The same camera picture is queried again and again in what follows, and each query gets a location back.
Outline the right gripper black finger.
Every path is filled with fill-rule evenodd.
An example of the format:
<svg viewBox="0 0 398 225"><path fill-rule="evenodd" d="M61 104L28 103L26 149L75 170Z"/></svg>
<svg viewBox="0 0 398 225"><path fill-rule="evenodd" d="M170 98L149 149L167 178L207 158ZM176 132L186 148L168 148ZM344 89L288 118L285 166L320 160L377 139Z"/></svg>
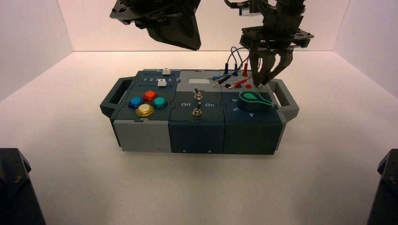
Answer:
<svg viewBox="0 0 398 225"><path fill-rule="evenodd" d="M249 59L254 86L258 87L260 84L265 84L271 74L271 53L250 51Z"/></svg>
<svg viewBox="0 0 398 225"><path fill-rule="evenodd" d="M275 64L276 55L280 56L280 61L277 66L272 69ZM273 55L267 56L268 68L266 70L265 78L263 79L263 84L269 83L278 74L280 74L284 69L286 69L293 60L293 50L279 51Z"/></svg>

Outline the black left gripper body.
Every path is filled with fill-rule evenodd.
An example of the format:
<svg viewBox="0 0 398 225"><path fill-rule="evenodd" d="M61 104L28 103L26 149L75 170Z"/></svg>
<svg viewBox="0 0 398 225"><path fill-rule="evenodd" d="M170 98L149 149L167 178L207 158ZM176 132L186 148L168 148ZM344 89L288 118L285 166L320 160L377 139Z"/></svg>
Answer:
<svg viewBox="0 0 398 225"><path fill-rule="evenodd" d="M118 0L109 17L146 29L169 19L193 16L199 4L199 0Z"/></svg>

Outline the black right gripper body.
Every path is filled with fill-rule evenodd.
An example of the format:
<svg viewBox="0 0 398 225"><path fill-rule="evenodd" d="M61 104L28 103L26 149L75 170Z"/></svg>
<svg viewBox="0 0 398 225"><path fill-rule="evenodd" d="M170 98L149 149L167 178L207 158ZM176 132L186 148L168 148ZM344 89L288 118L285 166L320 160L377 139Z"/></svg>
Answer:
<svg viewBox="0 0 398 225"><path fill-rule="evenodd" d="M314 35L300 28L301 12L241 12L241 16L262 16L262 25L242 28L240 45L250 52L290 51L308 47Z"/></svg>

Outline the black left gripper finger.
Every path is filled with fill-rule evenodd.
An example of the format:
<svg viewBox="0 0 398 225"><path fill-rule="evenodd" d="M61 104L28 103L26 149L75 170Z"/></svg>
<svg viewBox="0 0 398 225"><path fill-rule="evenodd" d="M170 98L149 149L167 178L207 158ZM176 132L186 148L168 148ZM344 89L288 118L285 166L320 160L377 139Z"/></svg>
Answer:
<svg viewBox="0 0 398 225"><path fill-rule="evenodd" d="M146 29L155 41L197 51L201 39L194 12L174 14L149 14Z"/></svg>

